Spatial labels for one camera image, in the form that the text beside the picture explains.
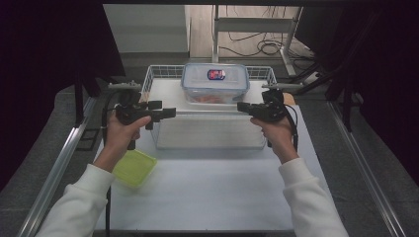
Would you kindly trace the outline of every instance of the plastic food container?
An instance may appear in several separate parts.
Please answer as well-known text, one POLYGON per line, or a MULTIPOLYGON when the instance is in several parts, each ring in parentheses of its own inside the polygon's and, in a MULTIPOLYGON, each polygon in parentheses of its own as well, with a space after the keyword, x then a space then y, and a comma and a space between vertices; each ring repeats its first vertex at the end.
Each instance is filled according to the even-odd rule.
MULTIPOLYGON (((262 85, 276 83, 266 66, 247 66, 249 91, 243 102, 263 103, 262 85)), ((141 91, 142 101, 162 101, 163 108, 176 108, 176 117, 156 122, 151 130, 157 149, 263 149, 266 138, 250 116, 234 104, 190 103, 182 88, 185 65, 151 65, 141 91)))
POLYGON ((141 187, 157 160, 138 150, 129 150, 115 167, 113 174, 130 188, 141 187))
POLYGON ((236 64, 189 63, 182 81, 190 103, 235 104, 249 90, 247 68, 236 64))

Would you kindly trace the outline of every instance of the gray floor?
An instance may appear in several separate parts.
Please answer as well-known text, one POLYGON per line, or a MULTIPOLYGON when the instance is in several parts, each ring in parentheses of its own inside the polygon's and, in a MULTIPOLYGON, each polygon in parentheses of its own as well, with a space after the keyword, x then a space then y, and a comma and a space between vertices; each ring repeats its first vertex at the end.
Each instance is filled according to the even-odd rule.
MULTIPOLYGON (((123 62, 127 78, 120 81, 141 82, 150 64, 184 64, 186 62, 209 62, 207 58, 188 58, 182 54, 125 54, 123 62)), ((245 65, 270 65, 277 77, 285 77, 285 68, 278 60, 264 59, 224 59, 223 62, 245 65)), ((99 111, 104 105, 105 95, 109 93, 106 84, 104 96, 95 106, 96 115, 88 123, 88 128, 100 126, 99 111)), ((354 157, 337 129, 324 91, 327 85, 318 87, 302 96, 295 97, 310 133, 315 151, 326 180, 334 197, 341 218, 351 236, 391 236, 371 198, 354 157)), ((74 125, 74 100, 72 88, 57 94, 55 109, 42 134, 27 159, 9 185, 0 194, 0 233, 1 236, 16 236, 29 209, 39 193, 42 184, 52 167, 65 139, 74 125)), ((357 108, 352 110, 353 134, 357 138, 378 182, 396 211, 406 236, 419 236, 419 189, 410 179, 398 160, 371 130, 357 108)), ((75 151, 60 185, 52 198, 54 203, 61 197, 66 184, 75 182, 83 173, 85 164, 91 162, 96 154, 101 135, 93 144, 93 149, 75 151)), ((89 141, 80 142, 79 148, 89 147, 89 141)), ((168 234, 128 234, 115 233, 113 236, 166 236, 168 234)), ((264 236, 265 234, 246 234, 264 236)), ((269 233, 267 236, 293 236, 293 233, 269 233)))

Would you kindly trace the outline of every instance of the white tabletop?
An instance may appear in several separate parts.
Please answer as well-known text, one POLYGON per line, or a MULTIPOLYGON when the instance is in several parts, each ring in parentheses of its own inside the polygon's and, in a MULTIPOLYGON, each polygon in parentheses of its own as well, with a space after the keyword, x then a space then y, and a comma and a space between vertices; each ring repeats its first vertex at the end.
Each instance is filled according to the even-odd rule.
MULTIPOLYGON (((326 181, 299 107, 298 153, 326 181)), ((278 231, 293 229, 272 149, 158 150, 142 130, 136 148, 158 159, 144 185, 112 186, 111 228, 133 231, 278 231)), ((96 229, 105 229, 105 211, 96 229)))

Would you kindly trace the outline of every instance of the white sleeve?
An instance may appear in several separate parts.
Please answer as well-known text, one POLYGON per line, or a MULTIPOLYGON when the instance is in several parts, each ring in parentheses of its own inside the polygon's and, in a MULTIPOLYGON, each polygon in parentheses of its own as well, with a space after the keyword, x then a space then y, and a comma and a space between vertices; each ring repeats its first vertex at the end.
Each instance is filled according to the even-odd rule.
POLYGON ((65 188, 37 236, 92 236, 113 180, 111 173, 88 165, 79 181, 65 188))
POLYGON ((319 179, 308 171, 303 159, 283 164, 280 173, 296 236, 348 236, 333 200, 321 188, 319 179))

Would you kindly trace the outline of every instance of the cable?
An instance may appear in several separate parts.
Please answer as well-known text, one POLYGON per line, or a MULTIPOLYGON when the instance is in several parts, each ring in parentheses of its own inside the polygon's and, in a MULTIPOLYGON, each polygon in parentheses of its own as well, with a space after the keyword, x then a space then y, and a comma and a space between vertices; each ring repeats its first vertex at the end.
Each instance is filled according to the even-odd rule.
MULTIPOLYGON (((120 91, 115 91, 108 96, 105 105, 102 109, 102 121, 101 121, 101 129, 102 129, 102 137, 104 140, 104 146, 106 144, 106 140, 108 137, 108 111, 112 111, 113 109, 109 109, 109 103, 111 102, 112 97, 119 93, 120 91)), ((108 192, 106 194, 108 203, 106 204, 106 212, 105 212, 105 228, 106 228, 106 236, 111 236, 111 187, 109 187, 108 192)))
POLYGON ((237 17, 238 17, 238 13, 236 12, 236 10, 235 10, 235 5, 233 6, 233 11, 235 12, 235 14, 237 15, 237 17))
POLYGON ((286 116, 287 119, 290 122, 290 126, 291 126, 291 130, 293 133, 293 147, 295 148, 295 151, 298 151, 298 131, 297 131, 297 127, 298 127, 298 115, 296 114, 296 110, 289 106, 289 105, 285 105, 288 108, 291 108, 295 114, 295 121, 293 121, 293 117, 291 116, 290 112, 287 110, 286 112, 286 116))
MULTIPOLYGON (((211 18, 213 19, 213 10, 214 10, 214 5, 212 5, 211 7, 211 18)), ((226 10, 226 15, 228 16, 228 6, 225 7, 226 10)), ((283 18, 285 17, 287 11, 287 7, 284 7, 284 11, 283 11, 283 18)), ((262 14, 262 17, 265 16, 266 14, 269 14, 270 17, 274 17, 275 13, 277 12, 278 15, 278 9, 277 7, 272 8, 271 6, 267 7, 267 9, 265 10, 265 12, 262 14)), ((213 29, 213 20, 211 20, 211 28, 213 29)), ((241 40, 248 40, 251 38, 255 38, 257 36, 261 36, 263 35, 263 38, 257 43, 256 47, 257 47, 257 51, 250 53, 250 54, 244 54, 238 51, 235 51, 229 47, 225 47, 225 46, 219 46, 218 48, 220 49, 224 49, 224 50, 228 50, 230 52, 233 52, 239 56, 244 56, 244 57, 250 57, 250 56, 255 56, 259 53, 263 53, 265 55, 268 56, 274 56, 277 55, 279 52, 281 52, 281 48, 284 46, 284 34, 281 34, 281 41, 276 40, 275 35, 271 34, 271 38, 267 39, 267 33, 258 33, 258 34, 254 34, 242 39, 233 39, 231 37, 230 32, 228 32, 229 38, 232 41, 241 41, 241 40)), ((214 36, 213 36, 213 31, 211 31, 211 36, 212 36, 212 40, 214 40, 214 36)), ((311 56, 301 56, 299 54, 297 54, 296 52, 292 51, 291 49, 289 49, 288 54, 290 56, 290 60, 292 61, 293 65, 302 70, 302 72, 300 74, 298 74, 295 77, 288 77, 288 78, 277 78, 277 79, 293 79, 293 81, 299 81, 302 78, 305 78, 306 76, 308 76, 309 74, 311 74, 315 69, 318 68, 318 64, 316 64, 315 62, 313 64, 311 64, 310 66, 306 67, 306 68, 302 68, 300 66, 298 66, 296 64, 297 61, 314 61, 314 57, 311 56)))

